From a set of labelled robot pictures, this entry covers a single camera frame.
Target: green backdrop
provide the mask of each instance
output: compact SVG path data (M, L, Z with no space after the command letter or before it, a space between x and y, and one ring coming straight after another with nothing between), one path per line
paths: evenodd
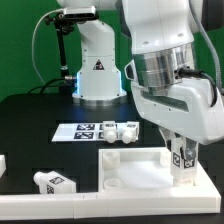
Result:
M0 25L0 100L5 97L26 93L40 86L31 59L33 30L39 19L47 12L59 8L56 0L5 0L1 1ZM124 66L130 60L130 41L120 32L116 12L105 11L100 18L111 25L116 33L116 65L122 71L123 88L130 90L123 74ZM209 32L218 50L224 70L224 29ZM65 37L70 72L75 74L81 67L80 36L75 32ZM198 67L214 77L211 55L199 34L195 35ZM36 62L45 81L60 77L60 63L54 26L41 24L35 44Z

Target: black tabletop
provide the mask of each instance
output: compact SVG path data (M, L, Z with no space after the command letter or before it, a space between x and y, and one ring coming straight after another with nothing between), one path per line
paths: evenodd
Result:
M51 142L60 123L101 123L110 120L139 121L139 140L130 145L125 145L122 141L114 144L103 141ZM221 195L224 195L223 143L224 141L220 141L199 148L199 161ZM6 156L7 165L7 171L0 178L0 194L38 193L39 189L33 182L33 176L38 171L59 172L77 183L78 192L97 192L99 149L159 146L164 146L164 142L158 127L139 117L131 96L125 104L104 108L74 105L71 97L58 94L10 96L0 103L0 155ZM224 223L223 207L221 214L17 223Z

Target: silver metal part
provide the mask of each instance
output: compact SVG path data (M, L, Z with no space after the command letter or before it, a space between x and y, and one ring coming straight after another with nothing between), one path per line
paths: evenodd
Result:
M94 6L84 8L64 8L63 14L65 17L78 17L82 19L93 19L96 16L96 8Z
M170 85L181 82L175 70L195 68L193 45L187 44L160 52L134 55L138 81L154 96L167 96Z
M82 98L73 98L75 104L88 107L108 107L127 102L127 96L121 96L112 100L86 100Z

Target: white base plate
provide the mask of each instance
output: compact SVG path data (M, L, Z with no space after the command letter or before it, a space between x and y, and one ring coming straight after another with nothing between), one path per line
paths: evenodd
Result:
M106 170L103 154L111 150L102 149L99 192L0 196L0 220L219 213L221 196L201 165L195 186L173 187L169 168L159 162L162 150L113 149L120 153L120 166Z
M200 164L194 186L173 187L170 168L160 165L160 153L164 149L100 150L99 191L107 194L117 192L117 195L123 192L122 198L130 196L129 202L127 200L129 207L131 198L135 198L135 203L140 203L143 209L131 209L135 215L219 213L221 196ZM108 151L120 153L119 168L104 168L103 154Z

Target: warning label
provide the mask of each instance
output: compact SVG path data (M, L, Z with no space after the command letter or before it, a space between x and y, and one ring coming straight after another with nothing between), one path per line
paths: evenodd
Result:
M100 60L98 60L96 62L96 65L94 66L93 70L105 70L104 67L103 67L103 64Z

